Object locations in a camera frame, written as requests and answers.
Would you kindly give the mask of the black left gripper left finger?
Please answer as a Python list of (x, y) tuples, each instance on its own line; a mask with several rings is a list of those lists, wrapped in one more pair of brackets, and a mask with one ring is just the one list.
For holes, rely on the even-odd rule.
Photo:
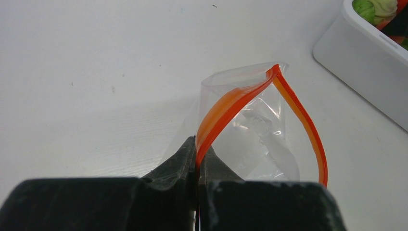
[(143, 177), (30, 179), (0, 209), (3, 231), (191, 231), (195, 138)]

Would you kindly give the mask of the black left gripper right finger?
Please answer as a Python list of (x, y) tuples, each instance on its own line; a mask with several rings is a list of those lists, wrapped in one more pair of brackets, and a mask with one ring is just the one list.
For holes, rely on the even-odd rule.
[(344, 231), (335, 198), (319, 183), (249, 181), (209, 149), (198, 179), (200, 231)]

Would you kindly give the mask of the clear zip bag orange zipper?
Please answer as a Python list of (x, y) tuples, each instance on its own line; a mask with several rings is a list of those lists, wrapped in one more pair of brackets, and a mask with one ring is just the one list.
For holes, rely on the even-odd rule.
[(311, 117), (286, 81), (286, 62), (214, 73), (201, 82), (163, 160), (189, 136), (198, 163), (214, 150), (236, 174), (250, 180), (300, 180), (299, 157), (315, 158), (317, 181), (328, 184), (328, 164)]

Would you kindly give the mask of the small green cabbage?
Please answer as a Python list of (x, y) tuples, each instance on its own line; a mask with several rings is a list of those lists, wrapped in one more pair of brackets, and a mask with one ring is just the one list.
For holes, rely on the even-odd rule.
[(370, 0), (354, 0), (352, 7), (361, 18), (374, 25), (375, 6)]

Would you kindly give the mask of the white plastic bin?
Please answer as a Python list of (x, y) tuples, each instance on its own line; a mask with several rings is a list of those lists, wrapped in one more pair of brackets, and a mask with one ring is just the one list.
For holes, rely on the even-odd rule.
[(343, 1), (313, 55), (400, 127), (408, 128), (408, 52), (360, 17), (352, 1)]

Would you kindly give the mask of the pale green cabbage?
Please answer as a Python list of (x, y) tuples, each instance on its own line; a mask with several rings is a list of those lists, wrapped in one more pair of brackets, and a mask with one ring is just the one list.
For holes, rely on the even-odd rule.
[(396, 15), (397, 0), (371, 0), (374, 5), (375, 16), (373, 25), (377, 26), (384, 21), (389, 21)]

